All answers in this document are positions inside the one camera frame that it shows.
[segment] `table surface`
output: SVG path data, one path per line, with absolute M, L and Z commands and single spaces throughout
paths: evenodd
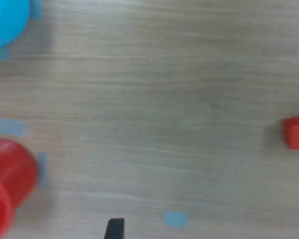
M 299 0 L 45 0 L 0 62 L 49 186 L 7 239 L 299 239 Z M 189 214 L 165 227 L 165 211 Z

